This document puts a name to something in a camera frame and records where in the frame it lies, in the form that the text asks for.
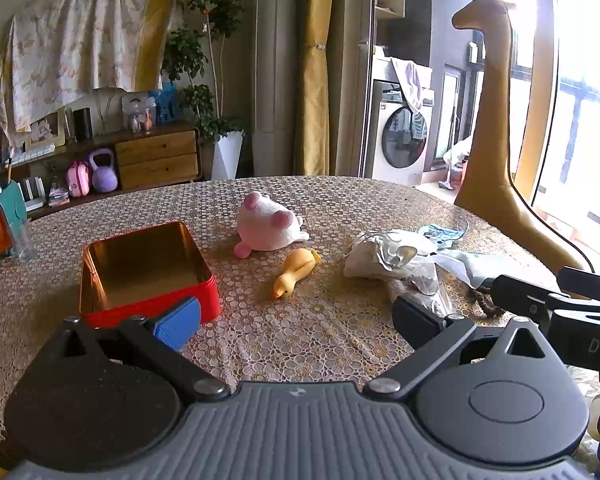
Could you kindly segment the cotton swabs plastic bag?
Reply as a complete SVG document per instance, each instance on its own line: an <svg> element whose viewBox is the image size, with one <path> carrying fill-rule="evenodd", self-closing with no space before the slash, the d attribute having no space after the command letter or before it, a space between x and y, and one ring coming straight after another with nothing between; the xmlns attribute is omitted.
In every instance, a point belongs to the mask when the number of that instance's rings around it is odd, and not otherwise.
<svg viewBox="0 0 600 480"><path fill-rule="evenodd" d="M454 312L448 293L442 286L433 295L425 295L410 282L390 280L386 283L386 289L392 304L398 298L403 298L411 301L413 304L420 304L430 312L440 316L440 318L444 318Z"/></svg>

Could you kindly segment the red metal tin box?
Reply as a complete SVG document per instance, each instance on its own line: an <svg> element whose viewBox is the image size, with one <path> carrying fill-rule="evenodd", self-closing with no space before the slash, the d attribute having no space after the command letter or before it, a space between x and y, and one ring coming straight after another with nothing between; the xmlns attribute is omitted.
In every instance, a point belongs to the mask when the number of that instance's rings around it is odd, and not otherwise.
<svg viewBox="0 0 600 480"><path fill-rule="evenodd" d="M153 318L187 297L200 303L201 322L221 314L215 277L184 222L95 240L83 249L79 312L89 326Z"/></svg>

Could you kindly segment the white mesh cloth bundle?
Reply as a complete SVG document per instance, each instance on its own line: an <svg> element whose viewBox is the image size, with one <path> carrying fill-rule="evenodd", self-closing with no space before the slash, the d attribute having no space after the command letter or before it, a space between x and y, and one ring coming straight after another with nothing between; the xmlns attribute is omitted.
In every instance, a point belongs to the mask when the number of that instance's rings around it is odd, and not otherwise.
<svg viewBox="0 0 600 480"><path fill-rule="evenodd" d="M407 281L426 296L439 290L435 242L405 230L373 230L358 233L344 258L346 278Z"/></svg>

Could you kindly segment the blue printed face mask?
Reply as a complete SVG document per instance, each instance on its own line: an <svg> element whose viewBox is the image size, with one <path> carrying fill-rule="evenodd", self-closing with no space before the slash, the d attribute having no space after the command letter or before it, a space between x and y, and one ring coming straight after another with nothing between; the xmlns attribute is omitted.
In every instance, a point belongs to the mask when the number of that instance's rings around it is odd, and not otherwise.
<svg viewBox="0 0 600 480"><path fill-rule="evenodd" d="M445 228L444 226L438 226L434 223L426 224L421 226L417 233L427 240L431 240L439 249L453 248L467 233L469 230L469 222L460 219L457 221L454 228Z"/></svg>

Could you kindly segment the yellow rubber duck toy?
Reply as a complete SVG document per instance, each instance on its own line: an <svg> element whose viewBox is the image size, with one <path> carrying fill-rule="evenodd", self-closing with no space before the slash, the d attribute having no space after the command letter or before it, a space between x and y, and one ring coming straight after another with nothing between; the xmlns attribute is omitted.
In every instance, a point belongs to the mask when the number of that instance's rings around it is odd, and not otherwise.
<svg viewBox="0 0 600 480"><path fill-rule="evenodd" d="M282 273L273 285L273 298L289 296L294 292L297 283L306 278L321 262L321 257L314 249L297 248L286 258Z"/></svg>

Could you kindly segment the brown hair scrunchie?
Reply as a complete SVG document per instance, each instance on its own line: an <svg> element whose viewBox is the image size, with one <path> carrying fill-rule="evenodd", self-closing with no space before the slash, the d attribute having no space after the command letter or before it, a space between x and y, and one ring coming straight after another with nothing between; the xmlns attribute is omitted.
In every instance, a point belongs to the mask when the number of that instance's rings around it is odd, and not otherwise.
<svg viewBox="0 0 600 480"><path fill-rule="evenodd" d="M477 289L471 289L469 291L469 296L471 296L472 300L475 301L477 306L487 318L498 318L505 313L502 308L494 304L494 301L491 297L490 286L481 286Z"/></svg>

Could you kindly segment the yellow giraffe plush statue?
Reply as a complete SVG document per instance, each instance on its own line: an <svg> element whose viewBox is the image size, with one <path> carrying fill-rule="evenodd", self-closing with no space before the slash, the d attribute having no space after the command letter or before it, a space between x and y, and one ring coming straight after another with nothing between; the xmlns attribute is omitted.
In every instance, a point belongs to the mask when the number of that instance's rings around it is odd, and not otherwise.
<svg viewBox="0 0 600 480"><path fill-rule="evenodd" d="M565 266L592 271L584 252L527 203L510 173L509 104L513 29L504 0L472 0L452 17L456 29L475 29L486 46L476 128L465 180L455 205L495 226L553 273Z"/></svg>

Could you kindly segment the pink white plush toy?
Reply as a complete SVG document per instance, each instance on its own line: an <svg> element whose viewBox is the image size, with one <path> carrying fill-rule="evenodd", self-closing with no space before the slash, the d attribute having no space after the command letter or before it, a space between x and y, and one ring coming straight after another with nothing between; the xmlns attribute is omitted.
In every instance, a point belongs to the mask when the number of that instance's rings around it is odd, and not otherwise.
<svg viewBox="0 0 600 480"><path fill-rule="evenodd" d="M245 196L236 221L239 242L234 255L241 259L253 252L272 252L310 239L302 229L301 216L260 192Z"/></svg>

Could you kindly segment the purple kettlebell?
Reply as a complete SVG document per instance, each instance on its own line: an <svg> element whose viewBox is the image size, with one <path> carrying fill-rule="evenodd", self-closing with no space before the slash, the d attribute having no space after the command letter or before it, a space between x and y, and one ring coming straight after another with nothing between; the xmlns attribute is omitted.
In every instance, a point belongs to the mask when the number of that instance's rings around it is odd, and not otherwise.
<svg viewBox="0 0 600 480"><path fill-rule="evenodd" d="M106 156L108 162L99 165L98 156ZM88 155L88 163L92 170L92 187L99 193L111 193L118 187L118 177L114 171L114 151L110 148L99 148Z"/></svg>

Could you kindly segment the white plant pot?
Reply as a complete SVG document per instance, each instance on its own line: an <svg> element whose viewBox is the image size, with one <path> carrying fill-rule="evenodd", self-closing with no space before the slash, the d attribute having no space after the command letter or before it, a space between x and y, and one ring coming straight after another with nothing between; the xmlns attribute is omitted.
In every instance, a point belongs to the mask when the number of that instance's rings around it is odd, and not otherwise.
<svg viewBox="0 0 600 480"><path fill-rule="evenodd" d="M243 138L244 135L241 131L230 131L215 142L211 169L212 180L236 178Z"/></svg>

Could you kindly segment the teal orange tissue box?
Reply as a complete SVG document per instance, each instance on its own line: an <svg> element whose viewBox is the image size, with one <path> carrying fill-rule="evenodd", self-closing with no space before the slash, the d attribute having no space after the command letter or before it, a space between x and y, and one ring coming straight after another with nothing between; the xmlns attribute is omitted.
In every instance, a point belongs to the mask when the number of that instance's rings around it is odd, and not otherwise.
<svg viewBox="0 0 600 480"><path fill-rule="evenodd" d="M26 224L27 211L19 185L12 181L0 193L0 255L14 244L14 235Z"/></svg>

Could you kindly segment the black cylindrical speaker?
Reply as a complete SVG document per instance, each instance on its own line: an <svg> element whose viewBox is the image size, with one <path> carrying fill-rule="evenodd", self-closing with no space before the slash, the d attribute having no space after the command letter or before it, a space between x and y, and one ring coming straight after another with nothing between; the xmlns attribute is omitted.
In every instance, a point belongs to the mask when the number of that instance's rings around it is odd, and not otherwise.
<svg viewBox="0 0 600 480"><path fill-rule="evenodd" d="M72 112L74 136L78 142L86 142L93 137L91 110L88 107Z"/></svg>

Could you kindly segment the purple towel on washer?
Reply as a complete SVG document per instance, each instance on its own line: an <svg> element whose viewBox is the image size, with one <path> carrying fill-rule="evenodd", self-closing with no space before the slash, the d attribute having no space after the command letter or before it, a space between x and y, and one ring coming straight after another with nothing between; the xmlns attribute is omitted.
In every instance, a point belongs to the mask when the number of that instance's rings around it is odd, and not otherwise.
<svg viewBox="0 0 600 480"><path fill-rule="evenodd" d="M432 69L402 58L390 58L390 61L406 102L420 110L425 93L430 89Z"/></svg>

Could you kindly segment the potted green plant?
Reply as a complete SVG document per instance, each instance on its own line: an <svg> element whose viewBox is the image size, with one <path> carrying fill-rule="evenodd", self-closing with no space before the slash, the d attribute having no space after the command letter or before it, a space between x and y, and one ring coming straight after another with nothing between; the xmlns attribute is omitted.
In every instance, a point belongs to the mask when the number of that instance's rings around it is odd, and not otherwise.
<svg viewBox="0 0 600 480"><path fill-rule="evenodd" d="M175 0L178 24L166 36L161 71L181 81L178 99L192 116L198 142L210 144L238 131L240 120L224 112L225 49L242 24L242 0Z"/></svg>

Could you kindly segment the picture frame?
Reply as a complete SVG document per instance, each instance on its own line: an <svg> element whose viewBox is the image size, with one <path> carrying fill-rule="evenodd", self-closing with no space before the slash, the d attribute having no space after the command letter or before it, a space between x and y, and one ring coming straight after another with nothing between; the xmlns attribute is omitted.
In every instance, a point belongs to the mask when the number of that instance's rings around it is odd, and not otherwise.
<svg viewBox="0 0 600 480"><path fill-rule="evenodd" d="M26 149L28 151L41 146L53 145L60 148L66 144L65 113L58 110L30 125Z"/></svg>

